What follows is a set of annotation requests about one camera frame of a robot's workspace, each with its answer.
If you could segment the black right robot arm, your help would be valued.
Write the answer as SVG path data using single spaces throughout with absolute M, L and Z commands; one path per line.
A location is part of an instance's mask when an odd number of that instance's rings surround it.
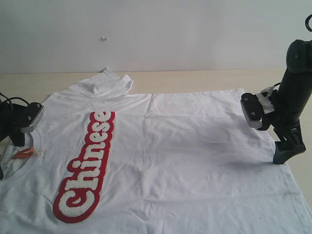
M 286 71 L 269 97 L 274 111 L 264 115 L 260 130 L 273 126 L 279 141 L 275 142 L 274 164 L 284 164 L 305 152 L 300 116 L 312 94 L 312 42 L 300 39 L 292 42 L 286 54 Z

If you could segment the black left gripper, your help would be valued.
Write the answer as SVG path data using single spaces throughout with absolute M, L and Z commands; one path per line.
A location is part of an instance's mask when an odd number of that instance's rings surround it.
M 0 141 L 9 137 L 14 146 L 25 145 L 25 133 L 20 131 L 19 119 L 26 106 L 20 104 L 10 105 L 8 102 L 0 104 Z M 0 180 L 4 178 L 4 152 L 0 154 Z

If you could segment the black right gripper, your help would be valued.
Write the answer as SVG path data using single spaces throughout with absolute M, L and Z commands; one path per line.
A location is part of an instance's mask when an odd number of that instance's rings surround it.
M 284 164 L 287 160 L 306 151 L 302 139 L 299 118 L 308 102 L 308 92 L 300 90 L 263 90 L 259 94 L 263 108 L 260 131 L 269 126 L 279 138 L 275 142 L 273 164 Z

